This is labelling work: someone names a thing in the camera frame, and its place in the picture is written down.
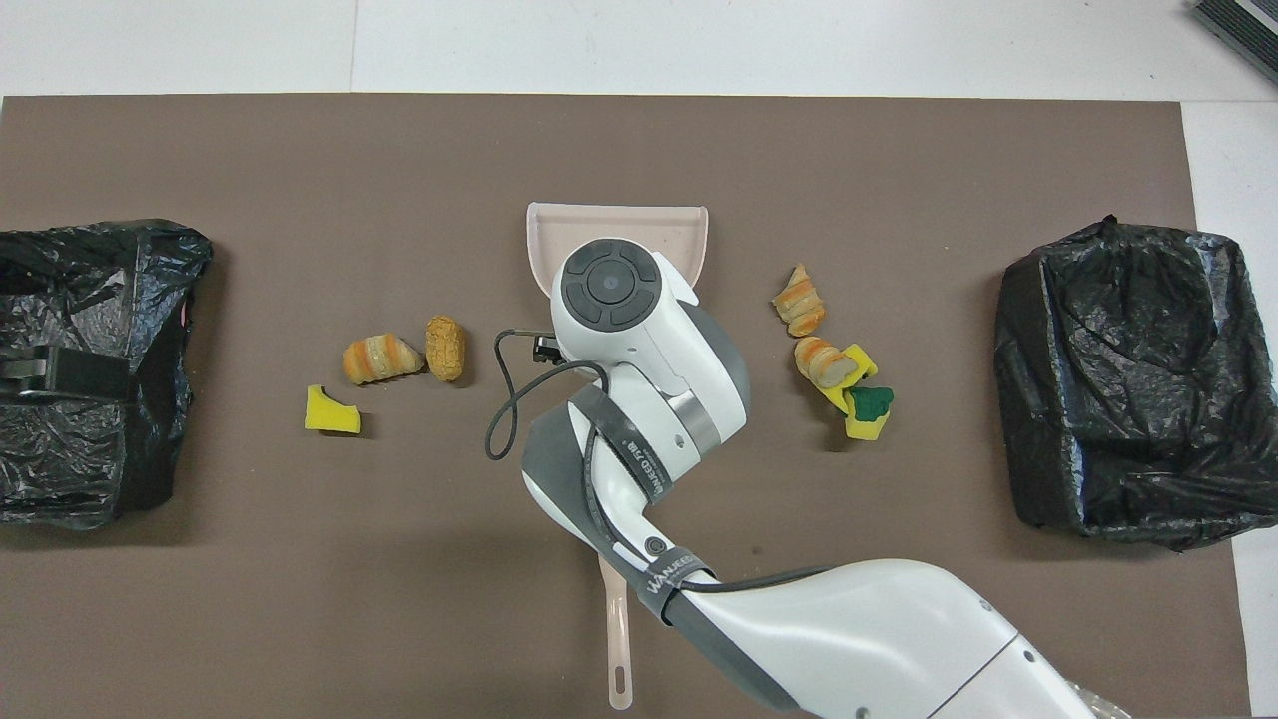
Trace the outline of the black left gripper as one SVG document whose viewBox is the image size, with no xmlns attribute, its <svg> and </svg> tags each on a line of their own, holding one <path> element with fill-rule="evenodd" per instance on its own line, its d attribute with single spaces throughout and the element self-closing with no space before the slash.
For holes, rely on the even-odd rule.
<svg viewBox="0 0 1278 719">
<path fill-rule="evenodd" d="M 132 365 L 124 358 L 74 347 L 42 347 L 43 359 L 3 358 L 1 397 L 125 401 L 132 396 Z"/>
</svg>

